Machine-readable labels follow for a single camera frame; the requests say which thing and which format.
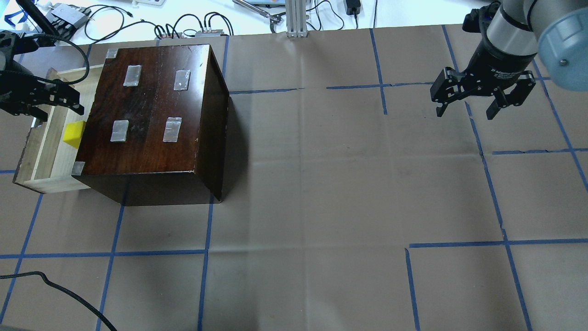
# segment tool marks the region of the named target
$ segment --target black pole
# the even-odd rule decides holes
[[[22,10],[29,14],[31,19],[39,25],[44,33],[59,36],[57,30],[51,25],[51,22],[49,22],[31,0],[16,0],[16,3],[21,6]]]

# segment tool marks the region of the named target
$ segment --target clear tape piece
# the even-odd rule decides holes
[[[72,168],[72,176],[81,176],[83,167],[86,165],[86,162],[76,161],[73,163]]]
[[[141,77],[141,65],[130,65],[126,69],[125,82],[122,86],[138,86]]]
[[[129,128],[128,120],[119,120],[112,123],[111,141],[126,141],[126,131]]]
[[[118,48],[109,48],[108,51],[106,52],[106,58],[107,59],[114,59],[114,58],[116,58],[117,54],[118,54]]]
[[[176,80],[173,82],[174,91],[186,91],[190,83],[190,71],[178,70],[176,71]]]
[[[180,126],[182,125],[181,117],[168,117],[165,122],[165,132],[163,133],[164,143],[177,143],[180,134]]]

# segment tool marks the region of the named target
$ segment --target power adapter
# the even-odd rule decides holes
[[[362,2],[360,0],[345,0],[347,15],[353,16],[362,11]]]

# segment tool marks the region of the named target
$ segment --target dark brown wooden cabinet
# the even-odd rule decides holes
[[[104,63],[72,175],[126,206],[220,201],[228,106],[210,45],[119,49]]]

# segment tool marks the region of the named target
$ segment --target yellow sponge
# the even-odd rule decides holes
[[[75,148],[79,148],[79,143],[82,141],[83,129],[85,127],[86,121],[68,123],[65,126],[64,143],[67,143]]]

